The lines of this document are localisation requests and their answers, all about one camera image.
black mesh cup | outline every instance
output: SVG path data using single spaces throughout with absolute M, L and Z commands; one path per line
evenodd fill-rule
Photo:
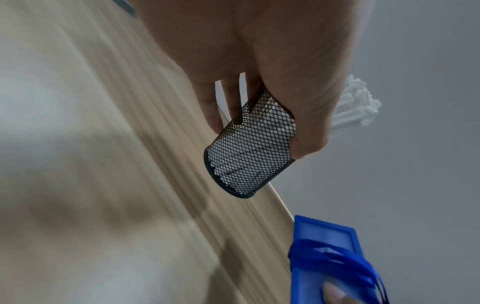
M 293 163 L 289 147 L 294 134 L 291 113 L 264 89 L 205 149 L 205 166 L 226 192 L 252 197 Z

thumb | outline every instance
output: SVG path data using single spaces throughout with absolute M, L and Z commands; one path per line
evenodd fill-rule
M 345 292 L 330 282 L 325 282 L 323 288 L 323 299 L 326 304 L 363 304 L 347 296 Z
M 328 111 L 318 116 L 295 115 L 295 136 L 290 140 L 290 156 L 297 160 L 320 151 L 329 141 L 332 114 Z

wood grain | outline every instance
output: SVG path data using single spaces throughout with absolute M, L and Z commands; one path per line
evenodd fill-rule
M 182 71 L 111 0 L 0 0 L 0 302 L 288 303 L 293 220 L 223 192 Z

